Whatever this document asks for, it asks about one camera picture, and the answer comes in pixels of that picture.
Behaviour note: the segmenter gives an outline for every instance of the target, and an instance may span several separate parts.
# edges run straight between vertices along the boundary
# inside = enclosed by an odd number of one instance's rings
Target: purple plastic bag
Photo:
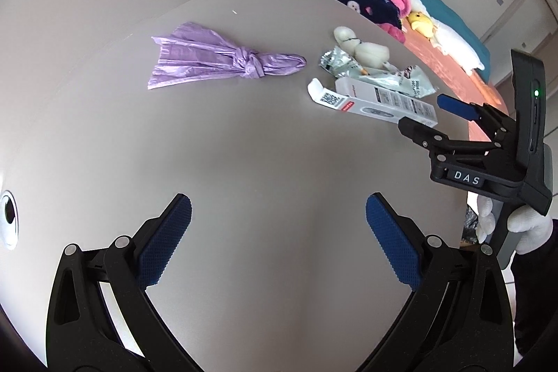
[[[291,75],[306,65],[306,59],[299,55],[239,47],[196,23],[184,23],[172,35],[153,40],[161,45],[161,54],[148,89],[203,79]]]

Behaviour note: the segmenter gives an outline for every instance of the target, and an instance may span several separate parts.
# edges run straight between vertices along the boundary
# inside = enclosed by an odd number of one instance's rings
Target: screw
[[[121,236],[121,237],[118,237],[116,239],[116,241],[114,242],[114,245],[117,248],[125,248],[126,246],[129,245],[129,243],[130,243],[130,239],[128,237]]]
[[[439,237],[437,237],[436,235],[431,235],[429,236],[426,241],[428,242],[428,244],[430,246],[432,246],[433,248],[439,248],[440,246],[442,246],[442,240],[440,240]]]
[[[481,252],[486,255],[492,255],[492,248],[489,245],[484,244],[481,246]]]
[[[77,251],[77,246],[76,245],[68,245],[68,246],[66,246],[66,249],[64,249],[64,254],[72,255],[76,251]]]

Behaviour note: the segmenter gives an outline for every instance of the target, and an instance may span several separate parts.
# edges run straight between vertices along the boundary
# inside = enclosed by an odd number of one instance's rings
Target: barcode
[[[425,116],[425,112],[424,112],[424,105],[420,102],[415,103],[415,109],[417,111],[417,114],[420,114],[421,116]]]
[[[425,113],[426,117],[434,119],[434,112],[432,112],[430,106],[425,104],[422,107],[424,109],[424,113]]]
[[[390,93],[384,90],[380,91],[380,103],[383,105],[390,105]]]
[[[413,93],[415,94],[415,96],[417,98],[419,98],[419,96],[420,96],[420,84],[418,83],[418,80],[412,79],[411,80],[411,87],[413,89]]]
[[[332,93],[328,93],[326,92],[325,94],[323,94],[322,98],[320,99],[320,101],[322,103],[327,103],[328,105],[331,105],[333,107],[337,107],[339,106],[342,101],[345,99],[345,97],[336,97],[335,95],[333,95]]]
[[[407,97],[401,97],[401,101],[403,102],[403,108],[412,113],[413,107],[411,105],[410,99],[408,99]]]
[[[394,105],[396,105],[399,108],[401,107],[401,98],[398,94],[396,93],[392,94],[392,101]]]

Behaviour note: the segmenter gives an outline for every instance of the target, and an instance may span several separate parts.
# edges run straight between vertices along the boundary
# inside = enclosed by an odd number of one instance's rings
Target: white plush toy
[[[426,16],[428,16],[429,18],[432,18],[430,16],[430,14],[428,13],[428,11],[426,10],[426,7],[424,6],[424,4],[422,3],[421,0],[411,0],[411,11],[412,12],[423,13]]]
[[[447,24],[431,19],[434,24],[434,36],[430,42],[434,48],[439,48],[443,55],[453,57],[468,76],[473,74],[475,68],[484,70],[484,64],[469,43]]]
[[[353,56],[363,67],[383,68],[383,63],[390,60],[388,47],[369,42],[363,43],[350,28],[339,26],[333,31],[333,36],[339,47]]]

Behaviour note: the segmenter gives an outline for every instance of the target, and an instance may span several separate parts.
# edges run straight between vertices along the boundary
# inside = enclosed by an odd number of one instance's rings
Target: qr code
[[[343,100],[344,100],[344,97],[336,97],[332,93],[328,93],[328,92],[323,94],[322,98],[320,99],[320,101],[322,103],[327,103],[328,105],[331,105],[331,106],[334,106],[334,107],[339,106],[342,103]]]

